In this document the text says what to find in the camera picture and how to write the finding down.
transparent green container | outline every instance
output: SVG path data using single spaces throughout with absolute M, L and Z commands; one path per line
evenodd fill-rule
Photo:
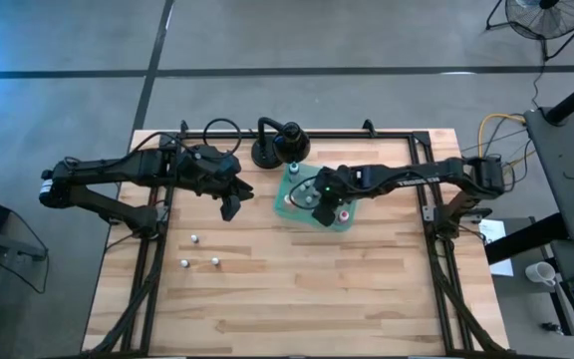
M 336 221 L 328 227 L 320 224 L 312 215 L 313 209 L 301 209 L 295 206 L 293 203 L 289 202 L 289 192 L 291 189 L 302 180 L 306 178 L 314 177 L 320 168 L 307 166 L 304 164 L 299 164 L 299 172 L 293 180 L 290 180 L 289 166 L 285 166 L 285 171 L 280 180 L 280 186 L 278 187 L 278 194 L 276 195 L 276 201 L 274 202 L 274 211 L 283 218 L 289 220 L 295 220 L 303 223 L 313 225 L 317 228 L 335 230 L 335 231 L 345 231 L 351 228 L 354 222 L 354 214 L 356 212 L 356 200 L 351 204 L 343 204 L 338 206 L 336 209 Z M 312 201 L 307 203 L 306 198 L 310 196 Z M 318 199 L 320 198 L 314 196 L 314 187 L 312 185 L 305 186 L 305 190 L 297 188 L 293 193 L 294 201 L 302 206 L 314 207 L 318 204 Z M 347 220 L 341 222 L 338 220 L 338 214 L 345 210 L 349 217 Z

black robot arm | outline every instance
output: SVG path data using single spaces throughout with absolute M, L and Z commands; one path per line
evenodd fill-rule
M 437 207 L 434 212 L 436 230 L 453 237 L 457 235 L 459 219 L 467 211 L 482 199 L 494 199 L 504 193 L 501 159 L 451 158 L 400 168 L 383 165 L 322 168 L 314 181 L 321 199 L 312 215 L 323 225 L 331 225 L 340 204 L 374 198 L 400 187 L 441 182 L 462 189 L 451 203 Z
M 221 216 L 232 220 L 240 203 L 253 198 L 252 186 L 236 176 L 241 170 L 238 158 L 210 145 L 179 146 L 181 138 L 165 135 L 176 145 L 133 151 L 116 160 L 82 162 L 65 158 L 42 173 L 39 201 L 52 208 L 79 206 L 108 222 L 122 221 L 131 230 L 152 236 L 159 231 L 158 213 L 153 206 L 134 207 L 89 190 L 86 185 L 121 181 L 149 187 L 173 185 L 196 195 L 221 198 Z

cup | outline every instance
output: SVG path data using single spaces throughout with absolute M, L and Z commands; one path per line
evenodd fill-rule
M 526 267 L 526 276 L 534 283 L 555 285 L 555 268 L 546 262 L 537 262 Z

concrete floor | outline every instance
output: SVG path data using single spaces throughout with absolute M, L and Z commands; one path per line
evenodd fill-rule
M 161 69 L 316 66 L 537 66 L 539 47 L 510 29 L 483 32 L 494 1 L 177 0 Z M 145 70 L 164 0 L 0 1 L 0 71 Z M 502 21 L 498 11 L 496 21 Z M 559 41 L 551 42 L 555 49 Z M 552 65 L 574 65 L 574 42 Z M 489 113 L 532 108 L 536 73 L 487 75 L 158 78 L 145 129 L 200 129 L 227 117 L 253 128 L 260 116 L 305 128 L 455 128 L 475 144 Z M 77 353 L 108 226 L 80 209 L 41 206 L 41 171 L 63 156 L 120 157 L 131 138 L 143 78 L 0 80 L 0 203 L 15 208 L 50 247 L 48 292 L 16 280 L 0 299 L 0 358 Z M 574 90 L 574 73 L 545 74 L 538 102 Z M 500 135 L 518 130 L 506 124 Z M 509 156 L 520 134 L 493 145 Z M 516 190 L 484 203 L 496 217 L 555 212 L 537 157 Z M 100 190 L 116 194 L 113 186 Z M 43 266 L 26 268 L 41 279 Z M 574 337 L 537 332 L 553 320 L 541 296 L 498 292 L 511 348 L 574 358 Z

wooden tabletop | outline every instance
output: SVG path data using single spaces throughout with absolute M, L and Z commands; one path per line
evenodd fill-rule
M 459 157 L 454 130 L 429 132 L 436 161 Z M 133 146 L 150 133 L 135 132 Z M 210 142 L 222 151 L 233 143 Z M 239 176 L 254 186 L 255 197 L 242 203 L 232 222 L 221 220 L 220 200 L 174 192 L 149 354 L 443 354 L 416 190 L 360 200 L 350 230 L 323 231 L 273 212 L 283 169 L 256 167 L 251 144 L 243 141 L 236 156 Z M 410 162 L 405 140 L 315 140 L 305 161 L 331 168 Z M 441 188 L 445 201 L 457 193 L 452 185 Z M 142 205 L 148 192 L 124 183 L 120 199 Z M 128 233 L 124 226 L 115 227 L 109 243 Z M 199 236 L 198 244 L 191 242 L 192 234 Z M 139 242 L 129 239 L 106 254 L 84 349 L 97 345 L 126 308 L 138 249 Z M 213 256 L 220 258 L 217 267 L 210 263 Z M 455 242 L 455 257 L 466 305 L 507 347 L 482 243 L 463 233 Z M 179 265 L 182 259 L 190 268 Z M 144 305 L 134 346 L 141 339 L 143 313 Z M 461 348 L 452 307 L 448 315 Z

